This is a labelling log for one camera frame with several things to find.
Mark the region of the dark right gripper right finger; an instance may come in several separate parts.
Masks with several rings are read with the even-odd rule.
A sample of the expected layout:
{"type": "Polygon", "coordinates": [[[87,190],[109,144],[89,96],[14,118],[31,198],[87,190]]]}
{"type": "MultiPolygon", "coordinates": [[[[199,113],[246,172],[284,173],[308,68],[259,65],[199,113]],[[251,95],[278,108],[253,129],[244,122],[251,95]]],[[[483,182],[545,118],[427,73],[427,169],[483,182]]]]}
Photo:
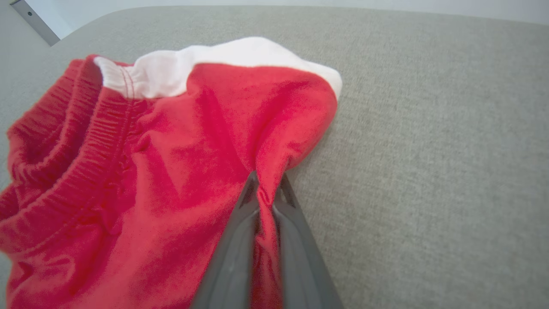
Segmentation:
{"type": "Polygon", "coordinates": [[[344,309],[286,174],[272,211],[280,235],[283,309],[344,309]]]}

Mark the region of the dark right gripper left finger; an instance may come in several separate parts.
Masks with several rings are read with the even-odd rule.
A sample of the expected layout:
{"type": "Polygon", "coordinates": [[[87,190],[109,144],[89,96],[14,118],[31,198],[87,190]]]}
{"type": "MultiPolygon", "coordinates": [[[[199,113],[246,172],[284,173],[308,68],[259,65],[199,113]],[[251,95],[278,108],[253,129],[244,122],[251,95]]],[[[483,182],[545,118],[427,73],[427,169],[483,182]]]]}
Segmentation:
{"type": "Polygon", "coordinates": [[[190,309],[250,309],[259,181],[249,174],[190,309]]]}

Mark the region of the red shorts with white stripe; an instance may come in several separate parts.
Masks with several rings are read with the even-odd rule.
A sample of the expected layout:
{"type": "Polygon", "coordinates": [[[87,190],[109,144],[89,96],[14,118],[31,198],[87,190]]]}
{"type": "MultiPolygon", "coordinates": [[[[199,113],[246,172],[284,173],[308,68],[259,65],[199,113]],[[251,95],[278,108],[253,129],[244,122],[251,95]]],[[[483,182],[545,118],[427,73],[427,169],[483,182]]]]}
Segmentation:
{"type": "Polygon", "coordinates": [[[250,307],[282,309],[273,202],[341,89],[262,37],[74,59],[6,132],[6,309],[187,309],[252,172],[250,307]]]}

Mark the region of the grey fabric sofa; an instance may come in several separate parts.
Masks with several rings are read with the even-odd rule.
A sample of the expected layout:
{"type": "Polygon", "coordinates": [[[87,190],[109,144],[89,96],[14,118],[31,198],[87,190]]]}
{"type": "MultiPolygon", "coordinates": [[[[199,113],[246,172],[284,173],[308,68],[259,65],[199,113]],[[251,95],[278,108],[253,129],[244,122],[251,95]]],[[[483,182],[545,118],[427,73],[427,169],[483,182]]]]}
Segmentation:
{"type": "Polygon", "coordinates": [[[549,309],[549,26],[307,6],[113,12],[0,67],[0,189],[6,130],[71,59],[245,36],[342,76],[335,120],[290,179],[346,309],[549,309]]]}

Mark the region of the dark wall baseboard strip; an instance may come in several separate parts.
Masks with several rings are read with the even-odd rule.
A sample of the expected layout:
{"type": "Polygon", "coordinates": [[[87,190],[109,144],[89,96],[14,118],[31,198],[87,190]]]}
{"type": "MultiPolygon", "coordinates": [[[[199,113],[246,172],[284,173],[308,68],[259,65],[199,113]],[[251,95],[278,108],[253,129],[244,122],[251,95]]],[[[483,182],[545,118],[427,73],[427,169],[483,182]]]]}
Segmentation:
{"type": "Polygon", "coordinates": [[[43,21],[41,16],[26,2],[26,0],[12,0],[10,6],[33,28],[33,30],[49,46],[60,41],[55,32],[43,21]]]}

